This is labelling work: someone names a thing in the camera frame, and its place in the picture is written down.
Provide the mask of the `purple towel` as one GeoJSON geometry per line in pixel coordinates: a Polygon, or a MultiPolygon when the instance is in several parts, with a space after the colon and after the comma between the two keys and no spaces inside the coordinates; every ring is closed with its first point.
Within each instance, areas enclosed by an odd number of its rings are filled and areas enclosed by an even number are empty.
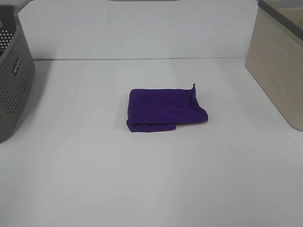
{"type": "Polygon", "coordinates": [[[133,89],[129,94],[126,125],[131,132],[160,132],[178,124],[208,121],[198,103],[196,85],[191,89],[133,89]]]}

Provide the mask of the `beige storage bin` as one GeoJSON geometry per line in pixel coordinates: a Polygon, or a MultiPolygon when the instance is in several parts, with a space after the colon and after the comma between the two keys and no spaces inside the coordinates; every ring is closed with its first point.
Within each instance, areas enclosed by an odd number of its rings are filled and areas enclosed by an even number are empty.
{"type": "Polygon", "coordinates": [[[303,129],[303,2],[260,0],[246,68],[293,128],[303,129]]]}

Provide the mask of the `grey perforated laundry basket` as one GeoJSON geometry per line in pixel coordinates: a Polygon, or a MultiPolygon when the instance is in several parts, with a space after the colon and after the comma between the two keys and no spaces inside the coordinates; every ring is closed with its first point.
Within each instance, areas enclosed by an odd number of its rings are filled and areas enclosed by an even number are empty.
{"type": "Polygon", "coordinates": [[[18,17],[28,0],[0,2],[0,141],[8,139],[26,105],[35,65],[18,17]]]}

